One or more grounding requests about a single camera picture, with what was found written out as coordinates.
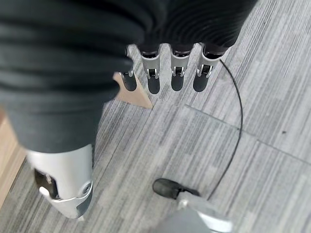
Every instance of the floor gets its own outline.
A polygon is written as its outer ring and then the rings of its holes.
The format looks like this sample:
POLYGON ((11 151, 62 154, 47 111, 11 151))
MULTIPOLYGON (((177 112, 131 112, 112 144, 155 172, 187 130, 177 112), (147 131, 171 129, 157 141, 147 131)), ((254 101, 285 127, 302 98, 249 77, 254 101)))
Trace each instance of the floor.
MULTIPOLYGON (((225 57, 240 88, 244 132, 232 166, 211 198, 237 233, 311 232, 311 2, 260 0, 225 57)), ((85 222, 61 216, 38 194, 24 163, 0 211, 2 233, 147 233, 176 209, 152 192, 159 177, 204 197, 224 171, 238 138, 234 86, 219 64, 208 88, 170 87, 162 48, 161 91, 153 110, 112 101, 96 148, 93 202, 85 222)), ((138 52, 134 70, 146 87, 138 52)))

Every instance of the robotic hand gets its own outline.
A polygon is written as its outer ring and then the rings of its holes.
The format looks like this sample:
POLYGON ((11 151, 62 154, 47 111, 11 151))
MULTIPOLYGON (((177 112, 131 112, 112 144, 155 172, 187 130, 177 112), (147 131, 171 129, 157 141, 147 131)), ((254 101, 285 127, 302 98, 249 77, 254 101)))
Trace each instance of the robotic hand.
POLYGON ((256 1, 0 0, 0 104, 40 193, 66 217, 87 210, 102 107, 119 91, 113 73, 136 88, 128 45, 138 46, 155 94, 160 44, 170 44, 178 91, 193 44, 201 43, 193 87, 203 91, 256 1))

